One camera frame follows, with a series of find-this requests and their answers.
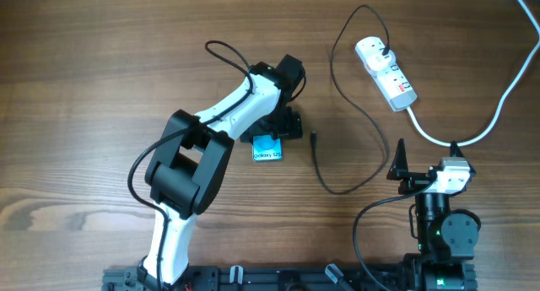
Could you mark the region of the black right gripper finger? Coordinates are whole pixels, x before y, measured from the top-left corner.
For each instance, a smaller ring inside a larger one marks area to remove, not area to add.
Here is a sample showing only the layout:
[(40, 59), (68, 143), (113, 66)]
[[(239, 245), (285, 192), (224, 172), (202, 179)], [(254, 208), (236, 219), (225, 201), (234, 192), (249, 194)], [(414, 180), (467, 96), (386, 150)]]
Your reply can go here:
[(408, 177), (409, 171), (405, 142), (403, 138), (400, 138), (397, 142), (396, 153), (386, 178), (390, 181), (401, 181)]
[(470, 175), (476, 175), (476, 170), (471, 165), (471, 163), (465, 158), (464, 154), (460, 150), (458, 144), (456, 141), (452, 141), (450, 145), (450, 156), (451, 157), (458, 157), (458, 158), (464, 158), (469, 166), (469, 173)]

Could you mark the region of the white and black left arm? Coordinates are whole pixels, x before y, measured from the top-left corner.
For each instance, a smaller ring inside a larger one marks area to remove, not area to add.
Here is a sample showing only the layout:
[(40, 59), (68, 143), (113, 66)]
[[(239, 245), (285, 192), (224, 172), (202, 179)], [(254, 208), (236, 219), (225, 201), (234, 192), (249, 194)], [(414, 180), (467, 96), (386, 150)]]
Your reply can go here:
[(249, 66), (241, 85), (218, 104), (169, 118), (160, 140), (144, 151), (155, 210), (150, 251), (138, 265), (147, 290), (172, 290), (184, 278), (197, 217), (217, 196), (236, 141), (252, 146), (255, 161), (272, 161), (282, 158), (284, 140), (302, 137), (300, 114), (289, 102), (303, 85), (302, 62), (286, 55), (276, 67)]

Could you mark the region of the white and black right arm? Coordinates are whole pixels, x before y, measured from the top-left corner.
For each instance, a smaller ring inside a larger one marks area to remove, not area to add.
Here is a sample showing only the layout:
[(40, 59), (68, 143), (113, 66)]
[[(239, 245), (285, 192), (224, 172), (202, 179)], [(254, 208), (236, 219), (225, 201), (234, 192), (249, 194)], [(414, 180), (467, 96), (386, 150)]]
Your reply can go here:
[(399, 181), (400, 197), (415, 199), (409, 208), (411, 235), (418, 241), (418, 253), (408, 253), (398, 271), (401, 290), (455, 290), (478, 288), (474, 247), (478, 243), (481, 220), (466, 209), (450, 207), (450, 198), (463, 193), (476, 175), (456, 143), (450, 155), (425, 173), (408, 169), (405, 142), (400, 139), (386, 176)]

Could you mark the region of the blue Galaxy S25 smartphone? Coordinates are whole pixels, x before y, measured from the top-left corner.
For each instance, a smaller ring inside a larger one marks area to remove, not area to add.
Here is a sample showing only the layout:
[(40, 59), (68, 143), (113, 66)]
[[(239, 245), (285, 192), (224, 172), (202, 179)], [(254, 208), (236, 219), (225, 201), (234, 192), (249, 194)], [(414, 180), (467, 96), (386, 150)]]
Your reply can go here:
[(256, 162), (281, 160), (281, 140), (273, 139), (270, 135), (255, 136), (252, 140), (252, 158)]

